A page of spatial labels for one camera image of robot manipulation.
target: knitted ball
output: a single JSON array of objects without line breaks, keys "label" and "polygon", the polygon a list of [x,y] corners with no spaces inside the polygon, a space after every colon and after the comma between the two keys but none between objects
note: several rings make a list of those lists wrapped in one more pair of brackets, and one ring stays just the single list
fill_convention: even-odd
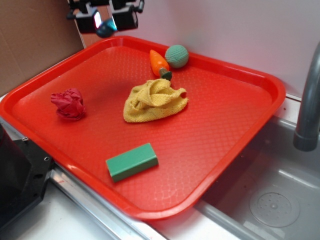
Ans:
[{"label": "knitted ball", "polygon": [[189,53],[182,45],[172,45],[165,52],[165,60],[170,67],[178,69],[187,64]]}]

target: toy carrot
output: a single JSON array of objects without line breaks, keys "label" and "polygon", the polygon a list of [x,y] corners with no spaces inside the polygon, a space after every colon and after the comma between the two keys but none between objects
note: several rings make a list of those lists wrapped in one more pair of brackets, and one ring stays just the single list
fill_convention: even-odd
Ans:
[{"label": "toy carrot", "polygon": [[153,73],[162,79],[171,80],[172,72],[167,61],[155,50],[150,50],[150,63]]}]

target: metal edge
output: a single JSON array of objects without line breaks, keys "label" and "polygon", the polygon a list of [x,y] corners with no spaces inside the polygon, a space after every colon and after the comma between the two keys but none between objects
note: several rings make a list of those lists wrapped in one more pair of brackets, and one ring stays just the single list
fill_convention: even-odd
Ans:
[{"label": "metal edge", "polygon": [[50,180],[113,239],[167,239],[148,224],[122,213],[62,167],[53,168]]},{"label": "metal edge", "polygon": [[10,125],[6,120],[0,116],[0,124],[5,128],[5,131],[8,133],[12,140],[23,140],[26,139],[26,136],[21,132],[17,131],[13,126]]}]

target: stainless steel sink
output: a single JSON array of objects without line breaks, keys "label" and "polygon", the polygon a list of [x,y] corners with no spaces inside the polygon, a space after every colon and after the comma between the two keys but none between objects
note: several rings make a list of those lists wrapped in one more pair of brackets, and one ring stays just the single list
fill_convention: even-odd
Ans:
[{"label": "stainless steel sink", "polygon": [[320,239],[320,147],[295,149],[294,131],[273,117],[196,208],[241,239]]}]

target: gray faucet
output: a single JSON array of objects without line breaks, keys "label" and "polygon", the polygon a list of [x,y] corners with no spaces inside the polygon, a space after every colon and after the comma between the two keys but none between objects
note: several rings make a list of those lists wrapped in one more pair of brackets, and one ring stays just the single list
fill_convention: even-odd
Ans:
[{"label": "gray faucet", "polygon": [[304,86],[293,137],[295,148],[309,152],[317,147],[320,129],[320,42],[315,49]]}]

